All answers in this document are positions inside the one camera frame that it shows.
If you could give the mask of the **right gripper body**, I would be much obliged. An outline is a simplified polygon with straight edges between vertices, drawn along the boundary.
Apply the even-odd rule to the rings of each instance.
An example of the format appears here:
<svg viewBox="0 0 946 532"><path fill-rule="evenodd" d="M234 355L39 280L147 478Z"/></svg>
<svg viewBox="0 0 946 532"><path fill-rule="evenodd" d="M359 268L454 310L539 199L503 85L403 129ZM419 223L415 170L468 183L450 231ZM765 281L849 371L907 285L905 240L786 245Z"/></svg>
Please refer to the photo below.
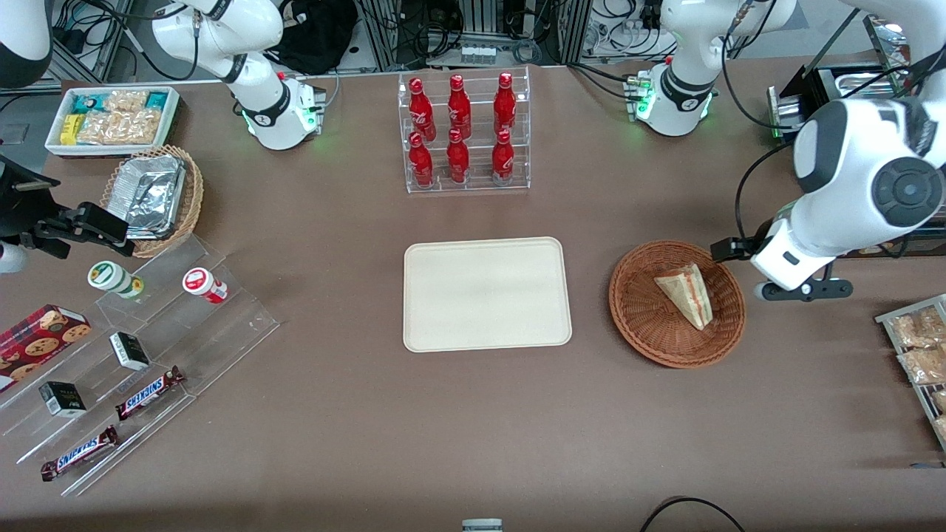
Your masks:
<svg viewBox="0 0 946 532"><path fill-rule="evenodd" d="M1 205L1 273L20 272L26 266L21 234L30 232L45 215L43 194L4 194Z"/></svg>

